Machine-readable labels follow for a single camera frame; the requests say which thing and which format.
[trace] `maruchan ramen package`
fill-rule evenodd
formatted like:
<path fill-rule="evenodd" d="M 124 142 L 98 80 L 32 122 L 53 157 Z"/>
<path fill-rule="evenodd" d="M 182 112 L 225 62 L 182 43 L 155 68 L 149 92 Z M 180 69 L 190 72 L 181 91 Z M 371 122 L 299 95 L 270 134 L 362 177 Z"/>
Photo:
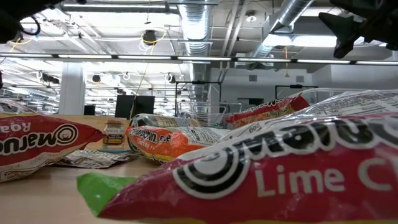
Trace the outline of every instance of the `maruchan ramen package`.
<path fill-rule="evenodd" d="M 225 121 L 227 124 L 232 124 L 233 128 L 239 128 L 255 121 L 264 121 L 291 114 L 308 106 L 310 105 L 302 96 L 287 97 L 234 113 L 227 116 Z"/>
<path fill-rule="evenodd" d="M 229 130 L 203 127 L 129 127 L 126 135 L 131 150 L 159 162 L 172 161 L 186 152 L 210 146 Z"/>
<path fill-rule="evenodd" d="M 342 116 L 353 114 L 372 114 L 398 112 L 398 90 L 368 90 L 346 92 L 319 102 L 308 108 L 281 117 L 247 124 L 223 136 L 218 142 L 252 134 L 264 128 L 272 128 L 275 124 L 291 123 L 296 119 L 309 116 Z"/>
<path fill-rule="evenodd" d="M 87 174 L 78 190 L 117 220 L 397 223 L 398 113 L 290 120 L 136 180 Z"/>
<path fill-rule="evenodd" d="M 26 177 L 102 139 L 91 126 L 37 114 L 0 114 L 0 182 Z"/>
<path fill-rule="evenodd" d="M 199 121 L 188 118 L 176 118 L 155 114 L 137 114 L 130 120 L 130 127 L 152 126 L 160 128 L 169 127 L 200 127 Z"/>

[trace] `pillar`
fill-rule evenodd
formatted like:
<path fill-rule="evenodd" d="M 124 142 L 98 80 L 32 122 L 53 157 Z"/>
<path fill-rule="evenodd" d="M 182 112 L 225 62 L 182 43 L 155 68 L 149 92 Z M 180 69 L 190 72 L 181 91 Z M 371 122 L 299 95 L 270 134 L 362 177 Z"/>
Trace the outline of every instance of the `pillar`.
<path fill-rule="evenodd" d="M 62 69 L 59 114 L 83 115 L 86 75 L 82 63 L 64 62 Z"/>

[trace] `table surface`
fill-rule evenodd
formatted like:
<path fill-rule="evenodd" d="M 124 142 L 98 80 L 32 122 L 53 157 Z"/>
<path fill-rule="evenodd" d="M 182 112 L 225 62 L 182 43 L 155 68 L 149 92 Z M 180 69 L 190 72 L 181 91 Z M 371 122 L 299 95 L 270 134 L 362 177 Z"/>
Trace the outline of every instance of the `table surface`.
<path fill-rule="evenodd" d="M 0 223 L 126 223 L 94 217 L 77 191 L 76 177 L 89 172 L 134 177 L 158 166 L 140 158 L 109 169 L 43 167 L 24 179 L 0 184 Z"/>

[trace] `ceiling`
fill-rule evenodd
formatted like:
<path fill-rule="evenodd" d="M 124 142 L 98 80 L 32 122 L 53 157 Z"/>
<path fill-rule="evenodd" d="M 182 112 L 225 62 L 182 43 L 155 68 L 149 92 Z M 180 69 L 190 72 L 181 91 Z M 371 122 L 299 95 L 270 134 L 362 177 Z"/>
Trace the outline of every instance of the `ceiling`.
<path fill-rule="evenodd" d="M 92 1 L 98 4 L 108 4 L 112 1 Z M 123 3 L 134 4 L 134 1 L 123 1 Z M 225 41 L 230 11 L 233 8 L 234 1 L 222 0 L 211 10 L 211 55 L 219 56 L 221 48 Z M 250 54 L 262 40 L 262 27 L 266 16 L 277 12 L 280 9 L 282 1 L 248 1 L 248 11 L 255 13 L 256 20 L 247 22 L 243 20 L 238 38 L 233 46 L 232 54 Z M 329 59 L 333 58 L 333 34 L 317 19 L 319 12 L 329 12 L 332 14 L 344 14 L 345 12 L 337 7 L 329 5 L 328 1 L 316 0 L 308 8 L 302 17 L 296 22 L 293 34 L 277 36 L 277 41 L 288 37 L 294 40 L 299 36 L 316 37 L 309 43 L 292 44 L 289 46 L 276 46 L 271 54 L 277 58 L 310 58 L 310 59 Z M 13 44 L 8 42 L 0 46 L 1 52 L 19 52 L 19 53 L 46 53 L 46 54 L 152 54 L 152 55 L 184 55 L 185 44 L 183 40 L 181 20 L 178 14 L 162 13 L 116 13 L 108 12 L 70 12 L 59 9 L 46 10 L 35 15 L 41 25 L 41 33 L 36 37 L 23 36 L 22 44 Z M 22 24 L 25 30 L 36 30 L 36 24 L 31 18 L 24 19 Z M 154 47 L 142 44 L 141 35 L 145 30 L 155 30 L 159 40 Z M 320 43 L 322 38 L 329 40 Z M 363 40 L 357 40 L 356 46 L 346 58 L 348 60 L 383 60 L 391 56 L 391 51 L 379 46 L 380 43 L 363 43 Z M 172 112 L 174 104 L 175 88 L 165 80 L 167 74 L 175 75 L 178 80 L 190 81 L 188 64 L 176 63 L 122 63 L 122 62 L 84 62 L 85 72 L 88 75 L 88 90 L 86 91 L 86 104 L 97 104 L 98 113 L 113 114 L 116 90 L 98 90 L 96 87 L 115 86 L 121 88 L 138 88 L 140 91 L 130 90 L 128 94 L 153 94 L 157 97 L 157 107 L 166 108 Z M 212 73 L 219 69 L 219 63 L 212 63 Z M 40 81 L 41 71 L 62 81 L 62 62 L 53 61 L 33 61 L 5 58 L 0 69 L 3 71 L 3 82 L 11 85 L 30 85 L 47 86 L 48 83 Z M 267 69 L 278 71 L 285 68 L 283 63 L 274 64 Z M 312 73 L 319 69 L 319 65 L 292 65 L 291 69 L 306 70 Z M 100 83 L 92 81 L 93 75 L 100 75 L 104 78 Z M 230 78 L 226 85 L 237 85 L 243 82 L 238 78 Z M 159 91 L 147 90 L 148 88 L 159 89 Z M 192 87 L 185 86 L 188 91 L 182 91 L 179 98 L 188 100 L 192 94 Z M 31 101 L 40 101 L 42 104 L 29 103 L 33 108 L 39 108 L 42 113 L 56 113 L 59 99 L 59 86 L 53 85 L 53 88 L 34 88 L 26 87 L 9 88 L 3 90 L 3 97 L 31 99 Z"/>

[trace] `black object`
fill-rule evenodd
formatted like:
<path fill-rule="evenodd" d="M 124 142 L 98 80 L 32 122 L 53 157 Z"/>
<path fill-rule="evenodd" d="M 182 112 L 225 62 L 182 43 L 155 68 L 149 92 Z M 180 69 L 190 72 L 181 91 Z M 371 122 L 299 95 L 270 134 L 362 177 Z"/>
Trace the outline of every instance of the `black object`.
<path fill-rule="evenodd" d="M 116 100 L 115 118 L 130 119 L 136 114 L 153 114 L 155 107 L 154 96 L 118 95 Z"/>
<path fill-rule="evenodd" d="M 0 89 L 2 89 L 2 72 L 0 71 Z"/>
<path fill-rule="evenodd" d="M 398 50 L 397 0 L 330 0 L 330 3 L 366 19 L 356 22 L 352 16 L 344 18 L 319 13 L 319 18 L 337 36 L 335 58 L 345 57 L 361 36 L 367 43 L 378 40 L 387 43 L 388 49 Z"/>
<path fill-rule="evenodd" d="M 289 88 L 319 88 L 319 86 L 303 86 L 303 85 L 276 85 L 275 86 L 275 99 L 278 99 L 278 88 L 279 87 L 289 87 Z"/>
<path fill-rule="evenodd" d="M 43 73 L 41 80 L 44 81 L 44 82 L 47 82 L 47 83 L 54 83 L 54 84 L 59 84 L 60 83 L 60 80 L 58 78 L 54 78 L 54 77 L 52 77 L 50 75 L 47 75 L 45 73 Z"/>
<path fill-rule="evenodd" d="M 86 4 L 87 0 L 76 0 L 78 4 Z"/>
<path fill-rule="evenodd" d="M 256 105 L 259 106 L 264 103 L 264 99 L 262 98 L 249 98 L 249 104 L 250 105 Z"/>
<path fill-rule="evenodd" d="M 156 44 L 156 35 L 154 30 L 145 30 L 144 36 L 142 36 L 144 43 L 148 46 Z"/>
<path fill-rule="evenodd" d="M 40 26 L 34 33 L 30 33 L 23 29 L 20 21 L 60 2 L 62 0 L 0 1 L 0 44 L 14 39 L 18 31 L 29 35 L 39 33 Z"/>
<path fill-rule="evenodd" d="M 85 105 L 85 115 L 95 115 L 95 105 Z"/>
<path fill-rule="evenodd" d="M 101 77 L 99 75 L 93 75 L 93 82 L 100 82 Z"/>

